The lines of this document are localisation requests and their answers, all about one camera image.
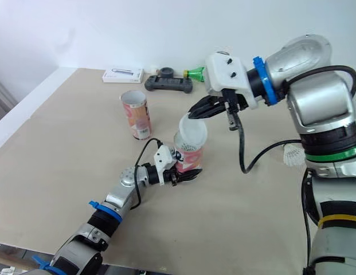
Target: pink can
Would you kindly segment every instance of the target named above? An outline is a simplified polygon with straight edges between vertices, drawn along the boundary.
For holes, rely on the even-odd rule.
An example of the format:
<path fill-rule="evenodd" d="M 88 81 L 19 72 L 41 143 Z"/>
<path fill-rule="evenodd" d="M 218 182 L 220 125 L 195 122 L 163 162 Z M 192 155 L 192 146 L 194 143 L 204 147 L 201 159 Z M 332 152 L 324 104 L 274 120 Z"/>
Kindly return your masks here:
<path fill-rule="evenodd" d="M 132 135 L 136 139 L 148 139 L 152 134 L 146 95 L 137 90 L 125 92 L 120 97 L 127 115 Z"/>

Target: can label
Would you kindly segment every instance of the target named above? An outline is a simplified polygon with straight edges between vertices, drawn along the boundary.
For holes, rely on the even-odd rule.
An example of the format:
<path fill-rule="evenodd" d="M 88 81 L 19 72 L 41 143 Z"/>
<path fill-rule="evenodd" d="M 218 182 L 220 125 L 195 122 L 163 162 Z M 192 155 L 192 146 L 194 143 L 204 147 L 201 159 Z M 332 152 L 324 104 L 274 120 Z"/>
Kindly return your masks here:
<path fill-rule="evenodd" d="M 187 152 L 181 148 L 175 148 L 175 157 L 177 159 L 175 167 L 178 172 L 184 173 L 192 169 L 201 168 L 202 153 L 203 147 L 193 152 Z"/>
<path fill-rule="evenodd" d="M 128 123 L 132 135 L 137 139 L 147 139 L 151 136 L 151 121 L 148 114 L 147 102 L 143 102 L 140 106 L 130 106 L 123 103 L 126 111 Z"/>

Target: shuttlecock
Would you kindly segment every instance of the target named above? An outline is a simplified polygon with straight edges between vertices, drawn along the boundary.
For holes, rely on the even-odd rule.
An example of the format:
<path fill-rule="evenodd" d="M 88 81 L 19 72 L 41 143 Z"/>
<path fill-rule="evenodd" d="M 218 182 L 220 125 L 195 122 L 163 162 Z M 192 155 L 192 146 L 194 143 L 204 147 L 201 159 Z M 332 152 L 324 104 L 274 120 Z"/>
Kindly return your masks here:
<path fill-rule="evenodd" d="M 284 145 L 283 162 L 287 166 L 302 165 L 305 162 L 304 149 L 292 144 Z"/>

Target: blue ring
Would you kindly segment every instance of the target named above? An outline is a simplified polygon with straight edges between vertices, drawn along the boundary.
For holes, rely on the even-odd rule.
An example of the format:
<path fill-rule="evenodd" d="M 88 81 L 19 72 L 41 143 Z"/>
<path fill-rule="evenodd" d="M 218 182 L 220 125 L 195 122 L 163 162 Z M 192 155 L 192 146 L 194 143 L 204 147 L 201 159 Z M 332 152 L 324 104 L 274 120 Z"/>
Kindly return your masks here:
<path fill-rule="evenodd" d="M 272 83 L 267 75 L 267 71 L 265 70 L 265 66 L 262 58 L 260 58 L 259 56 L 253 58 L 253 64 L 258 72 L 260 80 L 263 83 L 265 92 L 267 93 L 268 96 L 269 104 L 275 105 L 278 101 L 275 95 L 275 91 L 273 90 Z"/>
<path fill-rule="evenodd" d="M 57 275 L 67 275 L 63 270 L 56 268 L 55 266 L 51 266 L 50 263 L 44 261 L 42 258 L 40 258 L 37 255 L 34 255 L 32 258 L 35 260 L 37 264 L 39 264 L 39 269 L 50 270 Z"/>
<path fill-rule="evenodd" d="M 90 201 L 88 204 L 92 205 L 92 207 L 95 209 L 99 209 L 101 211 L 108 213 L 110 216 L 113 216 L 118 222 L 122 222 L 122 220 L 123 220 L 120 215 L 115 213 L 110 208 L 107 208 L 106 206 L 99 204 L 98 202 Z"/>

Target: cylindrical can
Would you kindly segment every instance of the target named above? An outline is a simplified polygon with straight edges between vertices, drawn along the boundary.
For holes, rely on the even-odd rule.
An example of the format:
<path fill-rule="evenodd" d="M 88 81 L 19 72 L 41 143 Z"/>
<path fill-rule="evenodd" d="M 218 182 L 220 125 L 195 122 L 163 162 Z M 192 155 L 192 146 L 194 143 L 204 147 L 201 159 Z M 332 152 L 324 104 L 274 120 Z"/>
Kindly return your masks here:
<path fill-rule="evenodd" d="M 175 158 L 177 162 L 175 167 L 180 173 L 192 169 L 198 169 L 201 167 L 201 159 L 203 153 L 202 146 L 194 146 L 186 142 L 180 131 L 174 135 L 174 144 L 175 144 Z"/>
<path fill-rule="evenodd" d="M 146 95 L 141 91 L 131 90 L 122 94 L 120 99 L 133 137 L 139 140 L 148 139 L 152 130 Z"/>

